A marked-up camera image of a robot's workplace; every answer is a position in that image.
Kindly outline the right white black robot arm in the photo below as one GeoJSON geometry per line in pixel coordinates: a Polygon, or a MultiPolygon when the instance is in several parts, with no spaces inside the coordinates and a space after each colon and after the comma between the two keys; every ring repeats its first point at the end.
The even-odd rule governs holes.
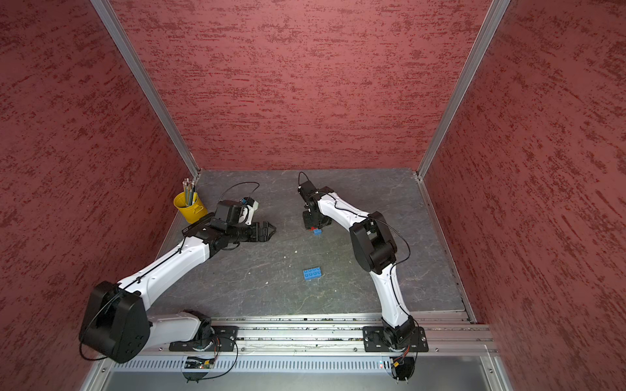
{"type": "Polygon", "coordinates": [[[368,213],[343,200],[329,187],[316,187],[310,180],[298,185],[307,229],[322,229],[336,222],[350,235],[355,260],[373,280],[380,304],[383,340],[395,351],[407,350],[417,330],[399,288],[397,244],[381,213],[368,213]]]}

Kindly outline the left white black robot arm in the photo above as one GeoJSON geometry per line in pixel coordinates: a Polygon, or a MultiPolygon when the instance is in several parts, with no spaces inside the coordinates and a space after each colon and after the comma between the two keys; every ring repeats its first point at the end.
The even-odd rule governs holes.
{"type": "Polygon", "coordinates": [[[99,283],[86,306],[79,346],[116,363],[129,362],[146,348],[165,344],[200,352],[217,349],[218,337],[209,316],[193,310],[151,316],[148,310],[184,275],[219,252],[242,243],[269,241],[276,227],[254,221],[258,207],[250,197],[220,201],[213,213],[186,227],[182,241],[155,262],[117,283],[99,283]]]}

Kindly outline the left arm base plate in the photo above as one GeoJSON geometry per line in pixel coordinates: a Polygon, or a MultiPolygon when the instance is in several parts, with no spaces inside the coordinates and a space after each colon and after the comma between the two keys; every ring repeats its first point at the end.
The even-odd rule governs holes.
{"type": "Polygon", "coordinates": [[[239,332],[236,326],[217,326],[204,329],[199,340],[171,342],[170,352],[222,353],[233,352],[239,332]]]}

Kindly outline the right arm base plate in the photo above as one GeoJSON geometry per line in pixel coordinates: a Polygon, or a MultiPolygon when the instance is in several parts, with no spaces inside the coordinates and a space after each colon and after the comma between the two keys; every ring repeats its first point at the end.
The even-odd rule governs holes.
{"type": "Polygon", "coordinates": [[[384,352],[400,354],[404,353],[405,350],[409,350],[410,353],[427,353],[430,351],[423,327],[418,327],[411,335],[409,343],[399,348],[393,348],[387,343],[384,337],[383,327],[363,327],[362,332],[365,351],[368,353],[384,352]]]}

